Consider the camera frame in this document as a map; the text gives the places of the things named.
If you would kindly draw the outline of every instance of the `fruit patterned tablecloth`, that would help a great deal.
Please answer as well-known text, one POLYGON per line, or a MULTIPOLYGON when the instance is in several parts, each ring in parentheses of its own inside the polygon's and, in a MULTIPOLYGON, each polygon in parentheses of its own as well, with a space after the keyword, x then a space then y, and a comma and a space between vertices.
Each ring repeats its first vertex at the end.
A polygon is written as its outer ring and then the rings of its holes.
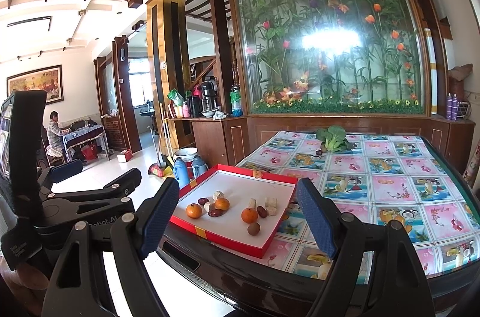
MULTIPOLYGON (((313 133, 278 132, 239 167, 308 177, 341 212, 366 223, 396 219, 409 233, 427 277, 460 269, 479 257, 480 225, 446 170, 420 137, 348 135, 352 150, 324 153, 313 133)), ((326 275, 295 197, 263 259, 237 255, 311 278, 326 275)), ((365 253, 358 283, 367 283, 373 254, 365 253)))

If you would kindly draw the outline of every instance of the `window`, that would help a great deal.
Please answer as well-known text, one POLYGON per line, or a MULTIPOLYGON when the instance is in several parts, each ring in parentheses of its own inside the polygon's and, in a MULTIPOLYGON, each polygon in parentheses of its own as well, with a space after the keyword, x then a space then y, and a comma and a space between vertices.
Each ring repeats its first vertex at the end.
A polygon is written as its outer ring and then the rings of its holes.
POLYGON ((143 106, 146 105, 149 100, 153 100, 148 58, 129 59, 128 73, 131 103, 133 106, 143 106))

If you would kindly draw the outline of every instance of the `glass display case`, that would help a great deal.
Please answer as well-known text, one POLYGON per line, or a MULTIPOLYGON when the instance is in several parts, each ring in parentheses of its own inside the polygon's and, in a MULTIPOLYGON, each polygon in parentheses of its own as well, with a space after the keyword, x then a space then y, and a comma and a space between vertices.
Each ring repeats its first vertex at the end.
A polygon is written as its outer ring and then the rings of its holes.
POLYGON ((428 57, 409 0, 234 4, 249 114, 425 113, 428 57))

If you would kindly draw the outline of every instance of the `white bucket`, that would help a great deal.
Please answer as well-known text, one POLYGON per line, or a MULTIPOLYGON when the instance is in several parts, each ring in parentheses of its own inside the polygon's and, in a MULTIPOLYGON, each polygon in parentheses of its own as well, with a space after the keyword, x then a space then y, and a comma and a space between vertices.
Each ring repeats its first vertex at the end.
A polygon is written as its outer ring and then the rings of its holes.
POLYGON ((183 161, 192 161, 198 153, 197 148, 183 148, 173 153, 174 160, 180 157, 183 161))

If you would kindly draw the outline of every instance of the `silver bolt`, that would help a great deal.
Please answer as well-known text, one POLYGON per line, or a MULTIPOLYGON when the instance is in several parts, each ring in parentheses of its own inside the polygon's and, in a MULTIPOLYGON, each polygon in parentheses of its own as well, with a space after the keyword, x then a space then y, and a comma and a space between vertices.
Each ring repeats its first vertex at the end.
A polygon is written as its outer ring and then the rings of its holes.
POLYGON ((131 222, 134 220, 134 218, 135 218, 135 214, 133 214, 133 213, 125 213, 125 214, 122 215, 121 218, 122 218, 121 220, 122 220, 124 223, 131 223, 131 222))
POLYGON ((393 229, 398 230, 398 231, 403 228, 402 223, 400 221, 397 221, 397 220, 391 220, 389 222, 389 224, 393 229))
POLYGON ((87 223, 85 221, 78 221, 75 224, 75 230, 76 231, 82 231, 83 229, 85 229, 85 226, 87 226, 87 223))
POLYGON ((355 216, 352 213, 342 213, 342 220, 346 223, 351 223, 355 219, 355 216))

